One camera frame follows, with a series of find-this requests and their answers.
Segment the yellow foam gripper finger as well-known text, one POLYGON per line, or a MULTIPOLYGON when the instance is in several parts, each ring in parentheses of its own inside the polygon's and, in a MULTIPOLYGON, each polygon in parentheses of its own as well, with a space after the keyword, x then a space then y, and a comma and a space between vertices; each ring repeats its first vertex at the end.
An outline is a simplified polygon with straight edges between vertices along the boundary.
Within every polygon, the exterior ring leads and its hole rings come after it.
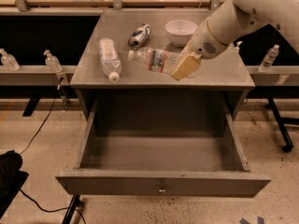
POLYGON ((182 80, 191 75, 201 66, 202 55, 192 52, 188 54, 177 66, 171 77, 175 80, 182 80))
POLYGON ((186 44, 186 46, 184 47, 184 49, 182 50, 181 54, 182 55, 188 55, 192 52, 192 49, 191 49, 191 42, 188 42, 186 44))

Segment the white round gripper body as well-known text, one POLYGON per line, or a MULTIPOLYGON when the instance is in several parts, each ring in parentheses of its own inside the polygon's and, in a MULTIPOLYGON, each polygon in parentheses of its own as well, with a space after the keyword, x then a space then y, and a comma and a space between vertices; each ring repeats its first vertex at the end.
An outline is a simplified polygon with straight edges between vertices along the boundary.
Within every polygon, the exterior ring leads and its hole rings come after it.
POLYGON ((188 44, 189 53, 195 52, 203 59, 214 59, 226 51, 227 44, 221 43, 209 31, 208 21, 203 21, 195 30, 188 44))

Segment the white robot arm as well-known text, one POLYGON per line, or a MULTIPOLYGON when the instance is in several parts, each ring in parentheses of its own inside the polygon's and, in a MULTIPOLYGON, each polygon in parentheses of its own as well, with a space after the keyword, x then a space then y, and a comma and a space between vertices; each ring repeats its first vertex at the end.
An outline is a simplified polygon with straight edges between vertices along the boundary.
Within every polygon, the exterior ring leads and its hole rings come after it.
POLYGON ((226 0, 197 27, 179 54, 171 77, 187 77, 203 59, 216 58, 239 37, 267 24, 299 52, 299 0, 226 0))

